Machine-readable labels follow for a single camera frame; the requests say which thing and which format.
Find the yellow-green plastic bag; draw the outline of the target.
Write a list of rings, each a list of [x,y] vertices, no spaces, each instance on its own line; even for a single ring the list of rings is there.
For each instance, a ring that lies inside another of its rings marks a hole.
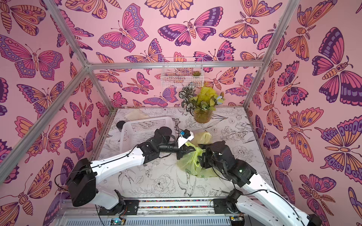
[[[195,148],[195,151],[184,155],[180,160],[177,161],[176,165],[179,167],[180,170],[198,178],[206,179],[217,177],[217,175],[211,168],[202,168],[198,159],[198,157],[201,157],[202,154],[205,152],[205,150],[201,149],[199,145],[211,143],[212,134],[210,134],[209,132],[195,134],[194,138],[185,144],[186,147]]]

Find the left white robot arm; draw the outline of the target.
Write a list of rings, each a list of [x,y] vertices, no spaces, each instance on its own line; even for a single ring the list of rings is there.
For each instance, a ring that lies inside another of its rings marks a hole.
[[[155,130],[153,137],[136,144],[128,152],[93,162],[86,158],[80,160],[67,179],[72,205],[82,207],[94,204],[107,211],[123,212],[125,201],[120,192],[102,188],[101,182],[118,172],[158,159],[161,153],[174,153],[177,159],[181,159],[195,151],[195,148],[187,145],[194,138],[193,132],[183,130],[173,141],[171,138],[171,129],[161,127]]]

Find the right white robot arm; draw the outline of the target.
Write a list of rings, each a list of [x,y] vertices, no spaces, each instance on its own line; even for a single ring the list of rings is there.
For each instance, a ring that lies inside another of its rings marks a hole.
[[[225,141],[201,144],[200,164],[231,182],[224,205],[232,213],[244,213],[266,226],[320,226],[321,219],[306,214],[277,193],[247,162],[237,159]]]

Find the white perforated plastic basket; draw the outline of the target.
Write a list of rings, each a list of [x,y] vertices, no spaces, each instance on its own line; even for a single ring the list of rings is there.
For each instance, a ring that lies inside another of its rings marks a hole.
[[[174,126],[175,123],[169,116],[126,122],[120,135],[120,153],[130,151],[135,145],[153,137],[156,129],[169,127],[173,130]]]

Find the beige cloth pad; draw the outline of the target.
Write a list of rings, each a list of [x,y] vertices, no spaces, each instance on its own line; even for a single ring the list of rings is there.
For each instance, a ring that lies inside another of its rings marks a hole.
[[[124,117],[127,121],[136,121],[150,118],[148,114],[144,113],[140,109],[134,109]]]

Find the small black round jar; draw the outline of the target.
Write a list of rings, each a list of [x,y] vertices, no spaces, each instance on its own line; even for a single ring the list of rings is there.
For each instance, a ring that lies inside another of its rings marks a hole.
[[[125,123],[125,121],[118,121],[116,123],[116,128],[121,132]]]

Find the potted plant with yellow-green leaves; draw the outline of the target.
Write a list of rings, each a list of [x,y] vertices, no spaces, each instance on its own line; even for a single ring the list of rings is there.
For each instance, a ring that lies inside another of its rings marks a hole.
[[[179,97],[182,99],[182,108],[201,124],[209,122],[216,106],[222,105],[225,100],[224,92],[217,94],[211,87],[202,87],[199,94],[196,94],[194,87],[184,87],[179,92]]]

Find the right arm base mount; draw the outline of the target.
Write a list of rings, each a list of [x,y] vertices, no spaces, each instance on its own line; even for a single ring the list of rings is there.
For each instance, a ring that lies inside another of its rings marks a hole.
[[[226,196],[226,198],[216,198],[212,200],[215,214],[237,214],[241,213],[237,206],[237,200],[240,196],[244,195],[243,192],[233,189]]]

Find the aluminium front rail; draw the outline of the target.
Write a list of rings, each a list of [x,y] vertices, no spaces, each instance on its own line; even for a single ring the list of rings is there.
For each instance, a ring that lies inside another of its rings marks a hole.
[[[247,212],[231,212],[222,197],[126,199],[125,213],[111,215],[92,204],[63,203],[56,226],[281,226],[282,220],[255,199]]]

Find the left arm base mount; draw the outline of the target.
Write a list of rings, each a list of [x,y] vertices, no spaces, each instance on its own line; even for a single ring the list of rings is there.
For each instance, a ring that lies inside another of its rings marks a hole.
[[[110,210],[105,207],[100,207],[99,214],[101,216],[123,216],[123,215],[137,215],[139,208],[139,200],[125,200],[118,190],[114,190],[117,194],[118,204]]]

